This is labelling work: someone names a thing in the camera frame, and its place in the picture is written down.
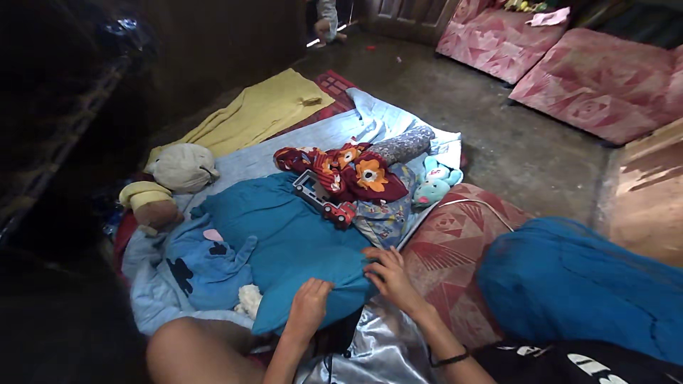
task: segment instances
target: light blue bedsheet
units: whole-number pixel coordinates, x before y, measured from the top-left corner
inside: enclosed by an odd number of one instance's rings
[[[339,148],[351,137],[356,137],[360,142],[377,143],[398,136],[414,126],[429,125],[411,113],[356,88],[346,92],[353,99],[356,109],[218,158],[216,168],[221,177],[215,184],[194,195],[174,195],[178,207],[189,218],[189,211],[202,203],[207,195],[214,195],[242,180],[280,172],[273,164],[273,154],[283,147]],[[432,140],[430,154],[437,155],[441,163],[459,168],[460,133],[432,129],[436,138]],[[426,154],[407,164],[417,174],[424,172],[424,156]],[[163,269],[166,266],[166,263],[160,263],[164,237],[161,234],[157,238],[149,238],[137,230],[124,254],[122,271],[132,282],[130,300],[140,332],[152,335],[164,323],[184,316],[229,320],[251,328],[253,321],[234,311],[196,311],[192,308],[184,294],[179,294],[175,281],[165,278],[170,273],[157,271],[157,267]]]

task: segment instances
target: concrete floor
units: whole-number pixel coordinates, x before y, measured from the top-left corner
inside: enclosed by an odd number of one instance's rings
[[[346,46],[310,49],[293,68],[308,79],[334,70],[436,128],[462,132],[469,160],[465,182],[535,216],[593,224],[612,151],[597,137],[532,109],[504,105],[511,90],[500,80],[452,59],[437,59],[432,47],[349,29]]]

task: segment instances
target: pink sofa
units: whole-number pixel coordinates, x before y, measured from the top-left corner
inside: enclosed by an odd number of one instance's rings
[[[531,218],[471,184],[454,186],[441,203],[461,199],[488,203],[513,228]],[[488,313],[474,273],[491,242],[508,232],[487,206],[461,202],[435,208],[401,250],[415,288],[436,308],[458,340],[470,348],[499,341],[503,336]]]
[[[510,98],[615,144],[683,117],[683,46],[572,29]]]
[[[460,0],[436,52],[515,84],[562,36],[566,23],[530,27],[532,14],[500,0]]]

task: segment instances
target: teal pillow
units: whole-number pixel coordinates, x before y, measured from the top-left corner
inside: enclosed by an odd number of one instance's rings
[[[292,299],[310,277],[335,283],[321,327],[344,318],[376,294],[363,276],[362,248],[370,242],[354,227],[337,230],[301,198],[296,175],[280,173],[239,182],[206,198],[192,211],[209,213],[223,240],[241,249],[249,236],[258,244],[251,253],[254,284],[264,295],[251,332],[281,333]]]

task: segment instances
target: silver satin fabric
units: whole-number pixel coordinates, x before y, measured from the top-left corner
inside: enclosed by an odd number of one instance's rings
[[[350,357],[316,357],[299,367],[297,384],[440,383],[417,325],[381,297],[365,307],[348,349]]]

